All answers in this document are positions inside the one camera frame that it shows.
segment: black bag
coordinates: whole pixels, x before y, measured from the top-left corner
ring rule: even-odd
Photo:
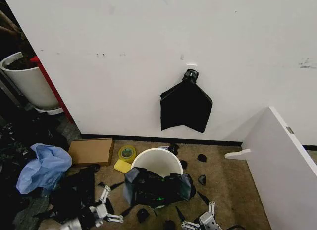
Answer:
[[[189,174],[171,173],[161,177],[145,168],[134,167],[124,175],[123,196],[131,205],[143,204],[153,208],[190,200],[196,188]]]

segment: white plastic bucket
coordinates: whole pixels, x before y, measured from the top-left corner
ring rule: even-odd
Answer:
[[[131,168],[134,167],[146,168],[162,177],[170,173],[184,174],[179,159],[163,148],[151,148],[141,152],[132,163]]]

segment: white bucket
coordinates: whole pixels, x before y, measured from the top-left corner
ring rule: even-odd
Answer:
[[[170,173],[184,174],[179,159],[163,148],[151,148],[141,152],[134,159],[131,169],[134,167],[146,168],[162,177],[166,177]]]
[[[28,101],[41,110],[54,110],[59,103],[38,67],[25,70],[9,70],[10,63],[23,57],[21,52],[12,54],[0,62],[0,69],[13,81]]]

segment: yellow sponge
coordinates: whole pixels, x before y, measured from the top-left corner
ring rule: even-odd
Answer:
[[[130,169],[131,169],[131,164],[127,163],[121,159],[119,159],[115,164],[114,164],[114,168],[117,171],[120,171],[122,173],[127,173]]]

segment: plant soil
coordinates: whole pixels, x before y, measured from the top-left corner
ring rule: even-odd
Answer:
[[[35,63],[30,63],[30,66],[27,67],[25,64],[25,60],[23,57],[19,58],[18,60],[15,60],[14,62],[7,65],[5,68],[9,70],[25,70],[30,68],[35,68],[37,65]]]

